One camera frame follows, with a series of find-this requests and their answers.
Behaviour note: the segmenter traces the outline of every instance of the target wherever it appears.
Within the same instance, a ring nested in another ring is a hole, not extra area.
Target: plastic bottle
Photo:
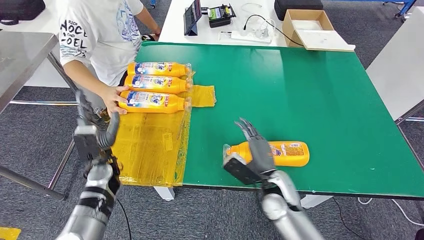
[[[191,76],[192,65],[176,62],[132,62],[128,65],[127,72],[128,75]]]
[[[191,99],[178,97],[174,94],[146,92],[146,91],[123,91],[121,97],[128,103],[119,103],[119,107],[130,113],[166,113],[173,114],[177,111],[191,107]]]
[[[193,81],[191,78],[182,80],[176,76],[128,75],[124,84],[133,91],[179,94],[188,91]]]
[[[270,141],[268,142],[274,156],[276,166],[303,167],[309,162],[309,150],[306,143],[301,141]],[[252,161],[252,155],[247,141],[239,145],[224,145],[224,157],[231,153],[239,154],[246,160],[246,164]]]

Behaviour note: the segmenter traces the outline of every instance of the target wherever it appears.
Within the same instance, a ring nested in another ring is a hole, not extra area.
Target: bottle label
[[[274,156],[303,156],[305,151],[300,142],[283,143],[278,149],[275,146],[271,146],[272,154]]]
[[[126,97],[128,107],[159,108],[167,107],[170,95],[166,93],[153,93],[144,91],[131,91]]]
[[[135,75],[132,78],[133,88],[138,89],[162,89],[169,88],[172,84],[171,76]]]
[[[172,62],[141,62],[135,64],[135,74],[158,74],[172,71]]]

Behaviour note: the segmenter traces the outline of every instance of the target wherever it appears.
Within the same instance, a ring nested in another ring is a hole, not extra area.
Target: gray carpet
[[[393,4],[323,3],[334,28],[348,43],[356,45],[356,53],[365,68],[402,24],[399,19],[393,19],[397,12]],[[163,24],[169,4],[169,0],[159,0],[157,7],[150,10],[158,23]],[[149,33],[142,25],[140,31]],[[73,100],[74,96],[64,88],[24,87],[16,98],[54,101]],[[47,185],[68,147],[76,126],[75,116],[74,107],[9,105],[0,114],[0,164]],[[408,122],[401,127],[424,159],[424,125]],[[0,177],[0,226],[22,229],[20,240],[54,239],[84,185],[83,169],[84,163],[74,152],[56,187],[69,195],[65,201],[43,196]],[[175,194],[175,200],[166,202],[153,188],[121,188],[118,197],[126,208],[133,239],[280,239],[258,210],[253,192],[176,188]],[[374,199],[369,205],[361,205],[351,197],[335,199],[346,225],[364,239],[412,240],[420,228],[406,221],[388,199]],[[399,203],[413,221],[423,221],[422,202],[401,200]],[[333,200],[308,209],[307,214],[326,239],[360,239],[342,225]],[[128,239],[119,207],[112,213],[105,239]]]

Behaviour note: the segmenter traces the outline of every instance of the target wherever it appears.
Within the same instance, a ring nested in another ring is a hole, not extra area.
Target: green table
[[[424,197],[424,174],[354,52],[144,42],[138,62],[191,63],[215,107],[193,108],[183,186],[246,187],[222,168],[251,121],[268,141],[302,141],[304,167],[279,167],[300,192]]]

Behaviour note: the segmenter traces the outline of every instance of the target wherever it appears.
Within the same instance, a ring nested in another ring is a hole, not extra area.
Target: metal table
[[[62,65],[52,53],[52,49],[58,42],[58,38],[52,33],[0,31],[0,113],[9,103],[61,106],[75,105],[75,102],[32,102],[13,100],[45,58],[51,62],[71,90],[74,92],[76,91],[77,87],[66,75]],[[74,140],[71,140],[48,186],[44,186],[1,165],[0,176],[6,177],[40,193],[52,196],[55,199],[63,200],[65,196],[55,191],[54,188],[74,149],[74,145]]]

